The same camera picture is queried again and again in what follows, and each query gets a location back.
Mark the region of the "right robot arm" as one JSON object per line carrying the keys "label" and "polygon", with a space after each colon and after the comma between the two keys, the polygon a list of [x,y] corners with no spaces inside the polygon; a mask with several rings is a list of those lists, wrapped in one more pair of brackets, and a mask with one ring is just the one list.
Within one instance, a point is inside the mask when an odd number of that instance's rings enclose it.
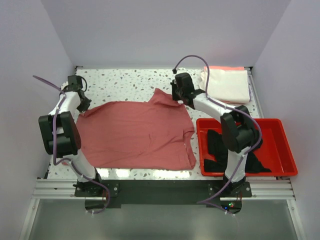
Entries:
{"label": "right robot arm", "polygon": [[201,89],[195,89],[189,73],[177,73],[172,70],[172,99],[182,101],[186,106],[201,111],[220,123],[221,137],[227,148],[227,167],[224,176],[228,181],[223,183],[223,192],[230,197],[240,190],[240,182],[245,177],[245,166],[249,152],[253,151],[262,141],[262,131],[247,107],[223,103],[210,98]]}

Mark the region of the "pink polo shirt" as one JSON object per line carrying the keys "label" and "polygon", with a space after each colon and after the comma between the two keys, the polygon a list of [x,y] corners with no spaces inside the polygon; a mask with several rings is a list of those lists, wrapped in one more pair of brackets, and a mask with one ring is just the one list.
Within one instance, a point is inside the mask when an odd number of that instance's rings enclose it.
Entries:
{"label": "pink polo shirt", "polygon": [[183,171],[196,164],[186,107],[158,88],[147,102],[113,101],[87,110],[76,127],[95,168]]}

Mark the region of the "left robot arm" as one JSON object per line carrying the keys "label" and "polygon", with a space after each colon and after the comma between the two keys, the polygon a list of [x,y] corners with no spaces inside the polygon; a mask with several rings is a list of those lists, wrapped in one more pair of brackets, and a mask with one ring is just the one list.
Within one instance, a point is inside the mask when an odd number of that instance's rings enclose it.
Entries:
{"label": "left robot arm", "polygon": [[53,110],[38,118],[44,149],[52,156],[52,164],[70,166],[77,176],[75,186],[92,196],[99,196],[104,190],[104,184],[97,169],[88,162],[81,150],[82,140],[73,117],[76,111],[87,111],[91,104],[85,95],[87,81],[80,75],[69,75],[67,85],[61,88],[42,77],[33,77],[59,92]]}

